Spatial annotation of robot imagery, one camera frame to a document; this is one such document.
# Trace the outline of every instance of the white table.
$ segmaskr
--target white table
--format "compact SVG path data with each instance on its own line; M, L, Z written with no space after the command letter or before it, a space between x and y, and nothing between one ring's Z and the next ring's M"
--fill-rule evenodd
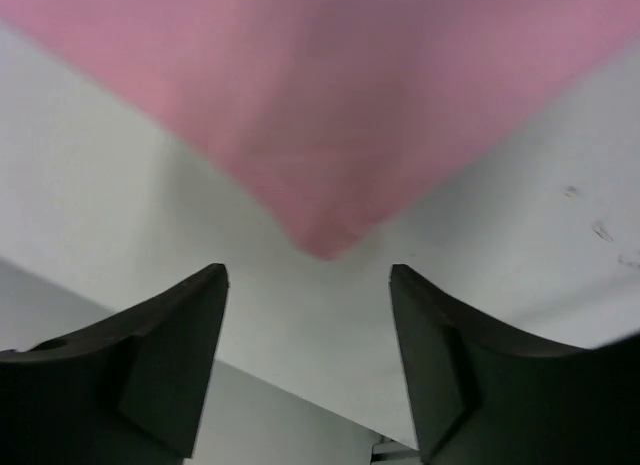
M0 257L113 310L224 262L220 359L413 444L391 264L572 344L640 328L639 70L635 46L325 263L148 117L0 26Z

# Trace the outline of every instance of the pink fabric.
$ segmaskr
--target pink fabric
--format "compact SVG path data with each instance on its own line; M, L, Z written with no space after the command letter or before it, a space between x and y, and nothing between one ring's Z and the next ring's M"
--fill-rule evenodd
M640 0L0 0L0 16L332 258L638 34Z

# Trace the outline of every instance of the pink towel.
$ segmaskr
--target pink towel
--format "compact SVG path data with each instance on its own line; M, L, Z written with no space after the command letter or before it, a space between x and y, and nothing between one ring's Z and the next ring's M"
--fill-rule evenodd
M333 258L635 37L640 0L0 0L0 16Z

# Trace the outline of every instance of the pink cloth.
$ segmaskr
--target pink cloth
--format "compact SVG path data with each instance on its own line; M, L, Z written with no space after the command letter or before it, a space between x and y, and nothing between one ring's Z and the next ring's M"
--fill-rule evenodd
M0 0L0 16L332 258L636 36L640 0Z

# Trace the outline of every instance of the white surface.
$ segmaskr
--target white surface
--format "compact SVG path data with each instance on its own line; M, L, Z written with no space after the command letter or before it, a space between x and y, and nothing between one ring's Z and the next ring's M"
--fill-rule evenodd
M333 263L292 249L214 167L2 28L0 64L0 256L114 310L225 262L219 357L399 441L415 443L393 263L550 338L595 346L640 328L640 46Z
M109 315L0 261L0 350L27 349ZM369 465L378 435L217 361L192 465Z

